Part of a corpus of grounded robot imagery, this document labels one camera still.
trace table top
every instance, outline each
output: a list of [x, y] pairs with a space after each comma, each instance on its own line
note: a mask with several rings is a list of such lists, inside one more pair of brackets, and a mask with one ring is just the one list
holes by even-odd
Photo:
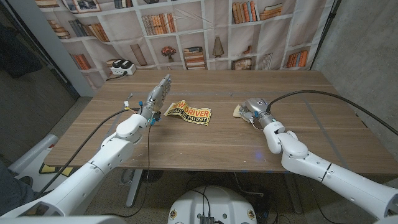
[[[109, 115], [123, 108], [132, 93], [131, 107], [139, 107], [166, 74], [172, 76], [164, 111], [171, 103], [185, 100], [194, 108], [210, 108], [208, 126], [162, 116], [150, 131], [150, 168], [236, 172], [284, 172], [281, 154], [267, 147], [264, 134], [241, 118], [235, 107], [245, 99], [261, 97], [268, 102], [297, 90], [320, 90], [338, 94], [316, 71], [237, 70], [137, 70], [134, 75], [106, 82], [68, 131], [45, 158], [51, 166], [62, 166], [86, 137]], [[272, 114], [286, 130], [316, 155], [360, 174], [398, 174], [398, 163], [343, 101], [325, 95], [304, 93], [278, 101]], [[82, 166], [94, 156], [104, 137], [131, 115], [125, 112], [110, 119], [93, 135], [72, 161]], [[146, 169], [147, 132], [130, 159], [120, 167]]]

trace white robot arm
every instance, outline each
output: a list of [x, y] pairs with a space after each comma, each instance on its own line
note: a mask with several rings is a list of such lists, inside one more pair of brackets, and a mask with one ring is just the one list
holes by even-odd
[[398, 189], [373, 182], [311, 153], [292, 131], [285, 132], [283, 124], [266, 113], [266, 108], [263, 99], [251, 98], [238, 113], [252, 124], [259, 121], [268, 148], [274, 154], [282, 152], [285, 169], [321, 182], [379, 220], [386, 218], [389, 211], [398, 213]]
[[140, 131], [154, 123], [155, 114], [158, 114], [170, 91], [170, 84], [170, 75], [167, 75], [149, 94], [139, 114], [133, 114], [119, 124], [116, 132], [103, 141], [101, 149], [56, 189], [33, 202], [11, 210], [1, 218], [25, 215], [64, 217], [74, 214], [106, 174], [131, 157], [134, 145], [142, 139]]

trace crumpled sticker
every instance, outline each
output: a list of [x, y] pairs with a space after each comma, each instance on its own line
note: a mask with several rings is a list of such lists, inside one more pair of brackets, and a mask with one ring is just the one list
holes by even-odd
[[209, 125], [211, 110], [209, 108], [196, 109], [189, 107], [187, 102], [182, 100], [169, 106], [164, 116], [169, 115], [178, 115], [187, 122]]

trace shelf backdrop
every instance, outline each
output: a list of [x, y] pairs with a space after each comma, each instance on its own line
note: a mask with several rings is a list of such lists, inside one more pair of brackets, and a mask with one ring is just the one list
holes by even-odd
[[[97, 90], [109, 77], [107, 61], [119, 58], [137, 69], [307, 70], [333, 0], [36, 3], [71, 57], [84, 55], [88, 65], [73, 59], [89, 68], [81, 73]], [[162, 55], [168, 46], [172, 62]]]

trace black cable connector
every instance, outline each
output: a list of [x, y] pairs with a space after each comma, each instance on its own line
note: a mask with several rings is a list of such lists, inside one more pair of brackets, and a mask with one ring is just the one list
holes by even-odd
[[370, 113], [368, 110], [366, 110], [365, 108], [363, 108], [362, 106], [357, 105], [356, 103], [352, 102], [351, 100], [348, 100], [342, 96], [336, 95], [336, 94], [332, 94], [332, 93], [328, 93], [325, 91], [318, 91], [318, 90], [299, 90], [299, 91], [294, 91], [291, 93], [288, 93], [286, 95], [280, 96], [274, 100], [272, 100], [269, 104], [268, 107], [266, 109], [266, 113], [271, 113], [271, 105], [274, 104], [276, 101], [279, 101], [283, 98], [286, 98], [288, 96], [292, 96], [292, 95], [296, 95], [299, 93], [317, 93], [317, 94], [322, 94], [322, 95], [327, 95], [327, 96], [332, 96], [334, 98], [343, 100], [346, 103], [349, 103], [351, 105], [353, 105], [354, 107], [360, 109], [362, 112], [366, 113], [367, 115], [369, 115], [370, 117], [372, 117], [373, 119], [375, 119], [376, 121], [378, 121], [379, 123], [381, 123], [384, 127], [388, 128], [390, 131], [392, 131], [394, 134], [398, 135], [398, 131], [395, 130], [393, 127], [389, 126], [386, 122], [384, 122], [382, 119], [378, 118], [376, 115]]
[[117, 76], [117, 77], [107, 78], [105, 81], [108, 81], [108, 80], [115, 80], [115, 79], [121, 78], [121, 77], [123, 77], [123, 76], [125, 76], [125, 75], [127, 75], [127, 71], [124, 71], [122, 75], [119, 75], [119, 76]]

